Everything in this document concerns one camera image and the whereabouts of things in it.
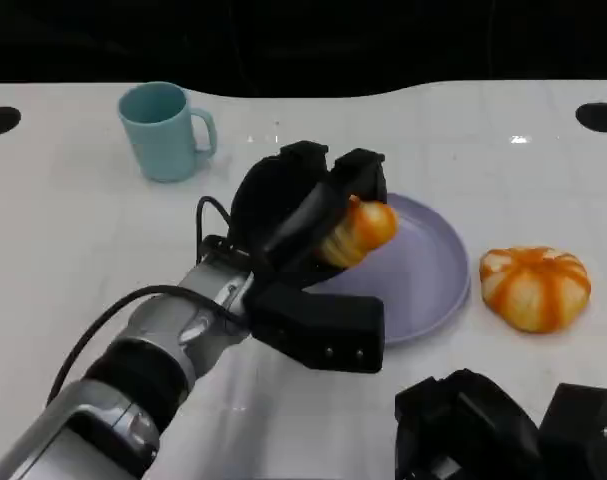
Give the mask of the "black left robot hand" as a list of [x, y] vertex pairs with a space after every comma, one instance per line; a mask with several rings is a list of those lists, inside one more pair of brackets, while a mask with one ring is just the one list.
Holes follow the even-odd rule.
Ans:
[[321, 245], [345, 219], [352, 196], [387, 201], [385, 156], [356, 148], [327, 165], [329, 147], [298, 141], [256, 163], [231, 206], [232, 245], [250, 257], [255, 279], [306, 288], [345, 269]]

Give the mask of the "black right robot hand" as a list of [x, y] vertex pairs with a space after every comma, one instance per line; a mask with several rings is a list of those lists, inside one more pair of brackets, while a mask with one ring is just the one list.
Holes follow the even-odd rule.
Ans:
[[496, 383], [468, 369], [429, 377], [395, 396], [395, 477], [434, 479], [445, 459], [452, 479], [543, 479], [538, 429]]

